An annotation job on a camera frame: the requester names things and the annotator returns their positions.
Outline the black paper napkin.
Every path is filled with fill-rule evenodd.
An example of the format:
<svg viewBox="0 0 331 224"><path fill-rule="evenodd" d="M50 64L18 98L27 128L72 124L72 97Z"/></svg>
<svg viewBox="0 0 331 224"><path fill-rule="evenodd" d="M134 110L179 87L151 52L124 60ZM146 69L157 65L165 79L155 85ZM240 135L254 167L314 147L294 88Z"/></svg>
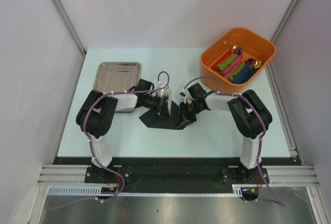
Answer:
<svg viewBox="0 0 331 224"><path fill-rule="evenodd" d="M148 128L176 130L176 123L179 121L179 105L172 102L171 119L160 118L152 110L148 110L139 117L140 121Z"/></svg>

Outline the ornate silver knife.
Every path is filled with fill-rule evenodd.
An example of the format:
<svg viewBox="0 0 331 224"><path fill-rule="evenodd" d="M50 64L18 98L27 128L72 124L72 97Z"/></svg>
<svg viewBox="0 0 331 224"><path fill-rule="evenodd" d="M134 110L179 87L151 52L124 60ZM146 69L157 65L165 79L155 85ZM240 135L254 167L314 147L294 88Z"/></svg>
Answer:
<svg viewBox="0 0 331 224"><path fill-rule="evenodd" d="M166 101L166 106L169 112L171 112L171 107L172 107L172 92L171 90L168 90L165 93L165 101Z"/></svg>

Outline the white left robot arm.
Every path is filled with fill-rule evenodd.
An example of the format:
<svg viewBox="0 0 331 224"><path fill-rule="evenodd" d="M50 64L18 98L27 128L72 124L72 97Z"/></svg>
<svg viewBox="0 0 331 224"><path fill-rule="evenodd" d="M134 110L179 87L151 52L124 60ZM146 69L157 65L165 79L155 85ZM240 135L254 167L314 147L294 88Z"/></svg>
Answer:
<svg viewBox="0 0 331 224"><path fill-rule="evenodd" d="M157 117L171 118L171 90L169 84L140 79L136 86L123 92L103 93L92 90L76 116L76 124L88 138L92 163L98 167L96 176L102 182L114 177L114 169L108 165L112 161L107 141L103 137L111 128L116 111L124 109L147 108Z"/></svg>

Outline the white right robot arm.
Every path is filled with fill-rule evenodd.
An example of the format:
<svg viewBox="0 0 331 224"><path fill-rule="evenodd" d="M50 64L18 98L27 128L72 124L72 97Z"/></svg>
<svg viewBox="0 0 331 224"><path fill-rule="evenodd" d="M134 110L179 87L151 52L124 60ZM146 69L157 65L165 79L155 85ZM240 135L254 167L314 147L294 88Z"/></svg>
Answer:
<svg viewBox="0 0 331 224"><path fill-rule="evenodd" d="M240 156L239 179L251 183L261 172L262 138L265 136L273 117L255 91L249 89L242 94L207 92L196 83L183 89L184 101L179 104L176 128L185 128L197 121L202 111L221 110L231 113L238 131L243 136Z"/></svg>

